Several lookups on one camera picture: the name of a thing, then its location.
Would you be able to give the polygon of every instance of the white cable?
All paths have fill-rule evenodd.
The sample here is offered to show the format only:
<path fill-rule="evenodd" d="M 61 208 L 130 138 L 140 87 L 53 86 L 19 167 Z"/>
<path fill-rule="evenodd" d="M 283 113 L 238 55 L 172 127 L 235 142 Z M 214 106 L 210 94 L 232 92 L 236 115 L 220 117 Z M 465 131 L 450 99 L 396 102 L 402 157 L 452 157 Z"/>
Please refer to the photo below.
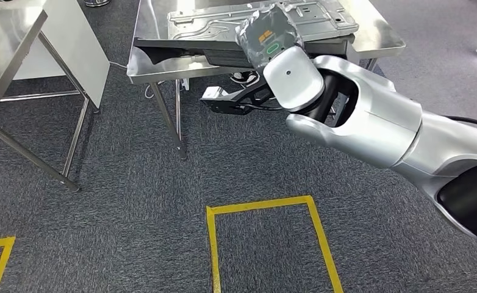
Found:
<path fill-rule="evenodd" d="M 120 67 L 119 69 L 127 70 L 127 66 L 124 66 L 124 65 L 122 65 L 122 64 L 120 64 L 120 63 L 116 63 L 116 62 L 113 62 L 113 61 L 109 61 L 109 63 Z"/>
<path fill-rule="evenodd" d="M 164 83 L 164 82 L 165 82 L 165 81 L 159 81 L 159 82 L 158 82 L 158 85 L 160 85 L 160 84 L 162 84 L 162 83 Z M 147 99 L 152 99 L 152 98 L 154 97 L 154 94 L 152 94 L 152 95 L 150 95 L 150 96 L 147 95 L 147 92 L 149 91 L 150 88 L 151 88 L 151 85 L 150 85 L 150 84 L 148 84 L 148 85 L 147 85 L 147 88 L 145 88 L 145 98 L 147 98 Z"/>
<path fill-rule="evenodd" d="M 124 65 L 122 65 L 122 64 L 120 64 L 120 63 L 116 63 L 116 62 L 113 62 L 113 61 L 109 61 L 109 63 L 112 64 L 112 65 L 118 66 L 119 69 L 121 69 L 121 70 L 127 70 L 127 66 L 124 66 Z M 158 82 L 158 85 L 160 85 L 160 84 L 162 84 L 162 83 L 164 83 L 164 82 L 165 82 L 165 81 L 159 81 L 159 82 Z M 152 95 L 150 95 L 150 96 L 147 95 L 147 93 L 149 92 L 149 89 L 150 89 L 150 88 L 151 88 L 151 85 L 148 84 L 148 85 L 147 85 L 147 88 L 145 89 L 145 98 L 147 98 L 147 99 L 152 99 L 152 98 L 154 97 L 154 94 L 152 94 Z"/>

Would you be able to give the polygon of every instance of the shoe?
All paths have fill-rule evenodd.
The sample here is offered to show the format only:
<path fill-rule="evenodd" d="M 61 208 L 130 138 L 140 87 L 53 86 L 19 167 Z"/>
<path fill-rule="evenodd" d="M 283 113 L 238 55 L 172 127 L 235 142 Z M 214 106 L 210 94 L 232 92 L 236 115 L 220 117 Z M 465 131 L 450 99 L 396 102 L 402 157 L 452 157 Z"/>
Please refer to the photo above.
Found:
<path fill-rule="evenodd" d="M 236 72 L 232 74 L 231 80 L 237 84 L 253 84 L 260 76 L 256 71 Z"/>

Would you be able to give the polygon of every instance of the green label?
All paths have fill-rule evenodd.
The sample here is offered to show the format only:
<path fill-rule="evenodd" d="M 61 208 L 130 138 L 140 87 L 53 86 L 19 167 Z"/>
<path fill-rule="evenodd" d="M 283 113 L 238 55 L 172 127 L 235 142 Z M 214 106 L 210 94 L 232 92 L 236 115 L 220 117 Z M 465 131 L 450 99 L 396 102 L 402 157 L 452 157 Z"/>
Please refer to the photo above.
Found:
<path fill-rule="evenodd" d="M 267 54 L 272 54 L 275 52 L 278 48 L 280 48 L 280 45 L 278 43 L 272 44 L 269 48 L 267 48 Z"/>

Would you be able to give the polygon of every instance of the silver robot arm segment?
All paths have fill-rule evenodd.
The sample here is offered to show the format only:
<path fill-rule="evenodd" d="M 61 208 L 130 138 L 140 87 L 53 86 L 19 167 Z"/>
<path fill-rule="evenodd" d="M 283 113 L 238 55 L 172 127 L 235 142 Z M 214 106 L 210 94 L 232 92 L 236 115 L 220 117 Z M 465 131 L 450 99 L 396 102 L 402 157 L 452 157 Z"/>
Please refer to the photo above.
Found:
<path fill-rule="evenodd" d="M 456 227 L 477 237 L 477 128 L 423 111 L 393 83 L 347 60 L 312 61 L 298 46 L 276 56 L 264 77 L 291 114 L 287 126 L 378 168 L 401 174 Z M 325 125 L 339 94 L 346 103 Z"/>

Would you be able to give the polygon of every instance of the plastic bag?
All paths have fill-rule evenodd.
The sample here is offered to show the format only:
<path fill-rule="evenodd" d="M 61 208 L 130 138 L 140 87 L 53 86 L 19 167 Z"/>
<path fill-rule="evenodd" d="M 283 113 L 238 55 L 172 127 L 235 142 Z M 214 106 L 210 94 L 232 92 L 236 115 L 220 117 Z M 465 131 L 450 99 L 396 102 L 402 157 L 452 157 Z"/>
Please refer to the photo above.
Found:
<path fill-rule="evenodd" d="M 292 8 L 283 3 L 261 7 L 235 28 L 237 43 L 258 72 L 284 50 L 303 48 L 303 38 L 286 13 Z"/>

